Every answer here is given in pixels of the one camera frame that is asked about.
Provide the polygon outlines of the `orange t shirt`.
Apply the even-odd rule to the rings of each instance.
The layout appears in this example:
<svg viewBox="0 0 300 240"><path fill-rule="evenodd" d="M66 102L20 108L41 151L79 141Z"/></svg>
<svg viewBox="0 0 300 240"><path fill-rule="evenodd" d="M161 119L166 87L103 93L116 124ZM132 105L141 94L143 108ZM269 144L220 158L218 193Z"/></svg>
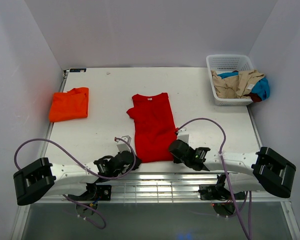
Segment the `orange t shirt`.
<svg viewBox="0 0 300 240"><path fill-rule="evenodd" d="M67 92L55 92L49 111L51 123L85 119L89 112L89 88L73 88Z"/></svg>

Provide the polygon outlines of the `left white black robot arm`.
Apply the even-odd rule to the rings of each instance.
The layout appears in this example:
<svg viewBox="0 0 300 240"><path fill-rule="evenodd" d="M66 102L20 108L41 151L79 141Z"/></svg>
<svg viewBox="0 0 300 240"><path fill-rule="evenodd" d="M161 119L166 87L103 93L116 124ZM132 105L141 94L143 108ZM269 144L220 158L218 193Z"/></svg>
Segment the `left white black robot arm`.
<svg viewBox="0 0 300 240"><path fill-rule="evenodd" d="M136 170L142 163L130 151L106 155L80 167L77 164L51 163L42 157L13 175L16 201L19 206L33 204L42 197L68 195L76 201L97 197L97 184L105 183Z"/></svg>

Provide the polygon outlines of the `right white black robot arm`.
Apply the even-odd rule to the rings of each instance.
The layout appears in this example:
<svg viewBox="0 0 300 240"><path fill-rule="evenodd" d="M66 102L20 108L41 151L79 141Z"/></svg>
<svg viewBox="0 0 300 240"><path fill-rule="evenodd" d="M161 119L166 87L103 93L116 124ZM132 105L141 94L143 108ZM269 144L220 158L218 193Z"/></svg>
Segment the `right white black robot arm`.
<svg viewBox="0 0 300 240"><path fill-rule="evenodd" d="M218 153L208 147L193 149L177 139L168 151L174 163L183 163L195 171L222 171L224 160L230 182L216 185L216 194L227 199L233 193L266 191L279 198L291 196L296 166L270 147L261 147L256 153Z"/></svg>

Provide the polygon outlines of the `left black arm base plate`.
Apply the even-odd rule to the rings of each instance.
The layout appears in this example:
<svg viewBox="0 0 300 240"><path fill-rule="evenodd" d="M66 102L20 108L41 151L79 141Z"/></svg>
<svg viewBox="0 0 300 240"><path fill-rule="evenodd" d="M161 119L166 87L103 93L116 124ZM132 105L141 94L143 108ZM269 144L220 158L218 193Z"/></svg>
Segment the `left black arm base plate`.
<svg viewBox="0 0 300 240"><path fill-rule="evenodd" d="M67 196L75 201L110 201L111 200L111 185L98 185L89 183L86 190L81 195L68 194Z"/></svg>

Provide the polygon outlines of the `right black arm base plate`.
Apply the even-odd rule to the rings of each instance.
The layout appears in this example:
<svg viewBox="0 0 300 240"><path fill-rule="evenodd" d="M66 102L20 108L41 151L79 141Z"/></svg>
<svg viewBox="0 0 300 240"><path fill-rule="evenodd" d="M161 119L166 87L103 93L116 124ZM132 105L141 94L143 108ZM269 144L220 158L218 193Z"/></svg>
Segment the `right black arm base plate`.
<svg viewBox="0 0 300 240"><path fill-rule="evenodd" d="M229 190L225 189L223 186L217 185L199 185L198 192L200 194L201 200L218 200L218 201L228 201L232 200L232 196Z"/></svg>

